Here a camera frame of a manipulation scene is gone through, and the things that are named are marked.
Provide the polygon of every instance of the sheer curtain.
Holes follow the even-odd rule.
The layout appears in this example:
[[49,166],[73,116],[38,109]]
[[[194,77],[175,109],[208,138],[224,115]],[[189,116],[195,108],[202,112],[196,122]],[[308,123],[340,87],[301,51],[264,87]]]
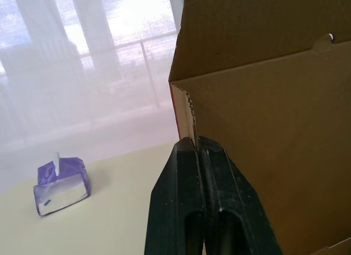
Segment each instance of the sheer curtain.
[[0,191],[55,151],[92,162],[178,139],[167,83],[178,7],[0,0]]

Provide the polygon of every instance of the tissue pack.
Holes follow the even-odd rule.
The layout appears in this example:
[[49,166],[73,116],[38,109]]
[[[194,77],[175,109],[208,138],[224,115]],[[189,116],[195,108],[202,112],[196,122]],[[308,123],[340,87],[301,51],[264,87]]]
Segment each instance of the tissue pack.
[[34,198],[38,214],[45,216],[90,196],[87,170],[81,159],[59,158],[38,168]]

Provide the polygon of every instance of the plastic wrapper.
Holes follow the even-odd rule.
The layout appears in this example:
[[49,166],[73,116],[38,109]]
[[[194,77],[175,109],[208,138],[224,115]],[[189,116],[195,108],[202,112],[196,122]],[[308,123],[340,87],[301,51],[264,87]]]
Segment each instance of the plastic wrapper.
[[81,159],[58,156],[56,160],[38,168],[34,197],[40,216],[71,206],[90,194],[88,173]]

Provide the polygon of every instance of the brown cardboard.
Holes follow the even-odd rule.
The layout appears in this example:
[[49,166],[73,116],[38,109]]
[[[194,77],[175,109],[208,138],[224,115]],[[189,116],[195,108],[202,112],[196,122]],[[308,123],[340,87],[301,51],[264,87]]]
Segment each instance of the brown cardboard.
[[351,254],[351,238],[344,240],[332,247],[323,248],[312,255],[350,255]]
[[350,40],[351,0],[184,2],[169,76],[180,137],[222,144],[284,254],[351,236]]

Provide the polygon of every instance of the table surface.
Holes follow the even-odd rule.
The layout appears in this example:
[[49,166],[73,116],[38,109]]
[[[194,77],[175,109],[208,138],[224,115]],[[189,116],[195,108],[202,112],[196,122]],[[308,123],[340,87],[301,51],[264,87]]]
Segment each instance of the table surface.
[[149,202],[174,143],[87,165],[91,197],[47,217],[35,179],[0,195],[0,254],[143,254]]

